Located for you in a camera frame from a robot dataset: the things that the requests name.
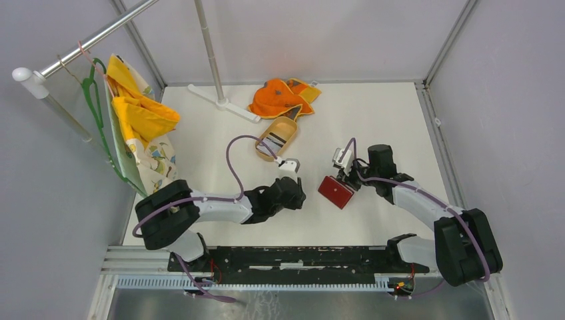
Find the red leather card holder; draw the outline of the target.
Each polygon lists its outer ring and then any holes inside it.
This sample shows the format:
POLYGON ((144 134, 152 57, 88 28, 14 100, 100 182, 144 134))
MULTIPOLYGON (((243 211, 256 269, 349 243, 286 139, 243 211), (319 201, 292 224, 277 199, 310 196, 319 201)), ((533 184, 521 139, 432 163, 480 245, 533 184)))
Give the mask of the red leather card holder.
POLYGON ((354 195, 354 191, 333 176, 325 176, 318 192, 339 209, 344 209, 354 195))

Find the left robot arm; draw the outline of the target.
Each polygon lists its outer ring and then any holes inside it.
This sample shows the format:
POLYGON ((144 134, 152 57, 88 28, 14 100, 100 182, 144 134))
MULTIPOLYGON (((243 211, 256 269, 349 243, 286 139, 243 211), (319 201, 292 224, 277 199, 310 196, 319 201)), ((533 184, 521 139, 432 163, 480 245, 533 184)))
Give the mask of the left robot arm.
POLYGON ((209 253, 203 236, 190 230, 192 225, 263 223, 283 209, 301 209, 305 199, 299 178, 277 178, 271 186, 245 191, 240 199, 193 191, 185 180, 176 180, 136 205, 139 222, 133 236, 141 238, 148 250, 166 249, 178 255, 198 272, 208 266, 209 253))

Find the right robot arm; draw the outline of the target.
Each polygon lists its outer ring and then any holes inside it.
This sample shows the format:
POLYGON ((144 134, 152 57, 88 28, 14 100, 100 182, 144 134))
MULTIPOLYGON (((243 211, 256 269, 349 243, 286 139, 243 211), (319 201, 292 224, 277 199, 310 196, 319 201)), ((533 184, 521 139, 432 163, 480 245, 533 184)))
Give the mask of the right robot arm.
POLYGON ((433 239, 408 233, 389 239, 385 264, 394 272, 411 263, 437 270, 451 286, 488 281, 501 272, 503 260, 486 214, 480 209, 452 206, 401 173, 392 148, 379 144, 368 148, 368 161, 356 156, 355 141, 336 149, 332 164, 336 180, 349 191, 372 187, 379 197, 404 209, 433 232, 433 239))

